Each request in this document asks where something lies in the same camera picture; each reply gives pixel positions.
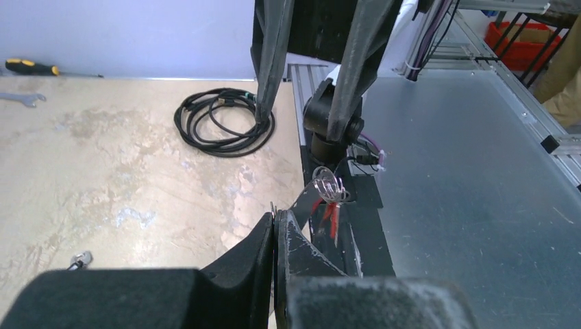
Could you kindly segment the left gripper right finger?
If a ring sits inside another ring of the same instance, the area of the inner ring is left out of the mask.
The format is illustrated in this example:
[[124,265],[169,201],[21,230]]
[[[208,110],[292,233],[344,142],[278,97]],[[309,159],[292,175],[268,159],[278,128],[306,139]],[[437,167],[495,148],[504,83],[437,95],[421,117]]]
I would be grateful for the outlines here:
[[278,328],[477,328],[465,295],[427,278],[354,277],[306,237],[290,210],[275,222]]

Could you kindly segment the large perforated metal keyring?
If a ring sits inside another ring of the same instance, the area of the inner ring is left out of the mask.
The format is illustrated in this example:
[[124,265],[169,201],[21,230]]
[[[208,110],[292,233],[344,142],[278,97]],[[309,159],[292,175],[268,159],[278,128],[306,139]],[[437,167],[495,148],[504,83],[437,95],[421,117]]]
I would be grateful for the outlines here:
[[314,212],[323,205],[326,215],[331,217],[349,197],[350,192],[345,188],[342,179],[333,170],[319,166],[291,208],[299,209],[303,206]]

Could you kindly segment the silver open end wrench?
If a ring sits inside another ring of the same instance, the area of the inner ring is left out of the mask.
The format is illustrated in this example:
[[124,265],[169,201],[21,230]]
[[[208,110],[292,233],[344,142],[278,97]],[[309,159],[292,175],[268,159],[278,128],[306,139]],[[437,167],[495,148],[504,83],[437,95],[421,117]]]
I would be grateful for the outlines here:
[[47,100],[46,97],[40,93],[35,94],[1,93],[0,98],[9,101],[20,102],[28,108],[35,108],[37,101]]

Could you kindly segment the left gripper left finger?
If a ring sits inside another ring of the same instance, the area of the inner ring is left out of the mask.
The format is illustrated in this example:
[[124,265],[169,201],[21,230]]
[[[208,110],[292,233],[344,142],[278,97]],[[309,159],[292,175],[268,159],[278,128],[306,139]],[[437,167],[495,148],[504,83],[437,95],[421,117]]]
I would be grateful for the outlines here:
[[2,328],[266,328],[273,216],[203,269],[47,271],[15,299]]

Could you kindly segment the red storage bin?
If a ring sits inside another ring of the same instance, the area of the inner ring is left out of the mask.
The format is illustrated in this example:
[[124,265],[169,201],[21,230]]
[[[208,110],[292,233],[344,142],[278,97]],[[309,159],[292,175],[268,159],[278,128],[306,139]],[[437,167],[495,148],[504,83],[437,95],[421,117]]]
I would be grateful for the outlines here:
[[497,27],[489,23],[484,41],[511,71],[526,71],[532,63],[532,71],[538,71],[563,39],[559,34],[552,38],[555,31],[547,25],[529,22],[509,45],[521,24],[513,26],[501,40],[509,25],[509,22],[502,22]]

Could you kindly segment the loose black key tag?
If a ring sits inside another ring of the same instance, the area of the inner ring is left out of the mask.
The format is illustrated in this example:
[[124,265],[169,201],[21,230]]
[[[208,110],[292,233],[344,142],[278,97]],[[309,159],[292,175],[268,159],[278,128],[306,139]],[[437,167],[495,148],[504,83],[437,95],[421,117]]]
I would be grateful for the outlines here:
[[80,269],[85,269],[93,260],[92,253],[90,251],[84,251],[72,257],[71,264],[67,268],[69,271],[75,271]]

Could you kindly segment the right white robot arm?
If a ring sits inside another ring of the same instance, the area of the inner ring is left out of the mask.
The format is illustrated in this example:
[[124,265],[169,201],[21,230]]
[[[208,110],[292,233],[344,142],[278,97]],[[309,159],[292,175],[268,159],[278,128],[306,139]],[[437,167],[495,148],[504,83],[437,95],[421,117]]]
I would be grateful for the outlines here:
[[256,120],[268,119],[294,53],[339,65],[304,109],[313,156],[336,164],[364,127],[362,96],[374,83],[401,1],[256,1],[251,59],[258,79]]

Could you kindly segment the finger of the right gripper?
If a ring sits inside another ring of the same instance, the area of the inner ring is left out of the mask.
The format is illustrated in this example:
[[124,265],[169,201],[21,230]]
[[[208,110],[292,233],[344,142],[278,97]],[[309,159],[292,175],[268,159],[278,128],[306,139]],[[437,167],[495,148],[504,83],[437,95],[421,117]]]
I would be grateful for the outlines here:
[[251,59],[258,90],[258,122],[266,121],[273,109],[282,81],[293,17],[293,0],[255,0]]
[[327,139],[342,139],[356,99],[377,77],[401,1],[358,1],[328,116]]

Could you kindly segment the yellow black screwdriver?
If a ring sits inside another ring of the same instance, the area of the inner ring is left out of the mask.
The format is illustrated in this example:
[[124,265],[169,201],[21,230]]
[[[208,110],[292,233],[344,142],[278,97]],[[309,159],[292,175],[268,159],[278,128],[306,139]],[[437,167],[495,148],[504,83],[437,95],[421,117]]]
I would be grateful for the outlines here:
[[103,75],[99,74],[87,74],[87,73],[71,73],[61,71],[56,65],[41,64],[38,62],[33,62],[31,60],[20,59],[20,58],[9,58],[5,61],[5,68],[13,73],[19,75],[38,75],[38,76],[81,76],[81,77],[99,77],[104,78]]

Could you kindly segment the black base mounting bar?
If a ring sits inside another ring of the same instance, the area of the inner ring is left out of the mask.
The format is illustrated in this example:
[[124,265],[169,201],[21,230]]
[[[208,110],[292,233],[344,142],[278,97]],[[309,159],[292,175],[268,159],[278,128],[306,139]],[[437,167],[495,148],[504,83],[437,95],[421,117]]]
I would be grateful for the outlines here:
[[349,199],[341,206],[337,247],[329,236],[327,221],[324,232],[317,232],[323,205],[313,215],[303,206],[291,210],[299,227],[306,229],[305,235],[343,273],[359,277],[396,276],[380,219],[384,203],[379,187],[385,170],[364,172],[362,168],[359,165],[356,169],[346,161],[333,168],[350,192]]

